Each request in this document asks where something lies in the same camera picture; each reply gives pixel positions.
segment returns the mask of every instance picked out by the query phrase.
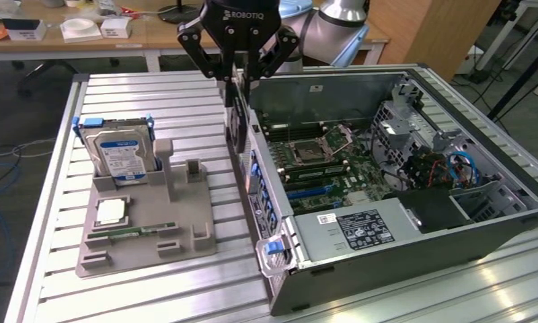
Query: hard drive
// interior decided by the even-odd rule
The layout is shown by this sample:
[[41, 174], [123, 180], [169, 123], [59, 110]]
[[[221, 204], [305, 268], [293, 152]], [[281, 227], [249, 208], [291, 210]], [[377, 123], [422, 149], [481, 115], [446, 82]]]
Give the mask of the hard drive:
[[73, 118], [76, 132], [92, 158], [96, 176], [111, 176], [117, 186], [147, 183], [159, 170], [153, 155], [153, 119], [104, 120]]

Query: blue pcie slot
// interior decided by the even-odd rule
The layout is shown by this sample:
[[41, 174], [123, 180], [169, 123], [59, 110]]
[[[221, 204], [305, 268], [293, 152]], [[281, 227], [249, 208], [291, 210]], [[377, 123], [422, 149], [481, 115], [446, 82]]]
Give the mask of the blue pcie slot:
[[301, 192], [293, 192], [287, 194], [289, 200], [301, 199], [304, 197], [325, 195], [333, 190], [333, 185], [324, 186], [321, 188], [315, 188], [312, 190], [304, 190]]

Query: hard drive label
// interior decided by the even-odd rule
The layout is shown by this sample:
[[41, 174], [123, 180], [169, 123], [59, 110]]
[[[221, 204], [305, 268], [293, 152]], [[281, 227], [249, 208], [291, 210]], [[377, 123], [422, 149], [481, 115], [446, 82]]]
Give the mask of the hard drive label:
[[353, 250], [394, 241], [377, 210], [337, 216], [337, 223]]
[[136, 180], [145, 176], [144, 160], [136, 155], [140, 149], [136, 140], [109, 141], [100, 146], [112, 177]]

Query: white box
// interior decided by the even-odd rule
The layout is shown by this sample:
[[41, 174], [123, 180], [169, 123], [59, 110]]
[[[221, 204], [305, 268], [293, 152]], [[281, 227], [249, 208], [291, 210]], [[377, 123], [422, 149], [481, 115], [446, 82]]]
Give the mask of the white box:
[[101, 34], [105, 38], [129, 38], [132, 35], [132, 19], [128, 17], [107, 19], [101, 24]]
[[71, 30], [64, 24], [60, 25], [60, 29], [65, 43], [88, 42], [91, 40], [103, 39], [100, 28], [96, 24], [93, 24], [91, 28], [80, 31]]
[[9, 39], [19, 41], [41, 41], [45, 36], [45, 27], [43, 20], [4, 20], [4, 27], [8, 31]]
[[465, 60], [458, 67], [457, 74], [470, 74], [474, 69], [474, 62], [478, 62], [482, 54], [485, 54], [485, 52], [482, 52], [482, 49], [476, 46], [470, 47]]

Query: wooden table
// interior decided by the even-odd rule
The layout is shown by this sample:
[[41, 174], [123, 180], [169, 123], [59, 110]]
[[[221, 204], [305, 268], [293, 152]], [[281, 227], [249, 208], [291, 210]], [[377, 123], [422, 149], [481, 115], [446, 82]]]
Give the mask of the wooden table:
[[[159, 11], [160, 8], [173, 4], [173, 0], [117, 0], [117, 3], [136, 11]], [[177, 41], [176, 25], [163, 22], [157, 16], [147, 15], [133, 20], [133, 31], [129, 39], [104, 38], [89, 42], [64, 43], [60, 23], [64, 15], [77, 13], [76, 8], [47, 8], [39, 0], [24, 0], [21, 8], [28, 18], [41, 19], [48, 24], [48, 33], [41, 42], [13, 42], [11, 39], [0, 40], [0, 61], [27, 61], [48, 59], [88, 59], [99, 57], [145, 57], [148, 71], [160, 71], [159, 57], [161, 55], [185, 55]], [[364, 41], [362, 50], [369, 54], [365, 64], [376, 64], [389, 37], [369, 25], [369, 33]], [[217, 53], [219, 48], [207, 32], [201, 45], [209, 53]]]

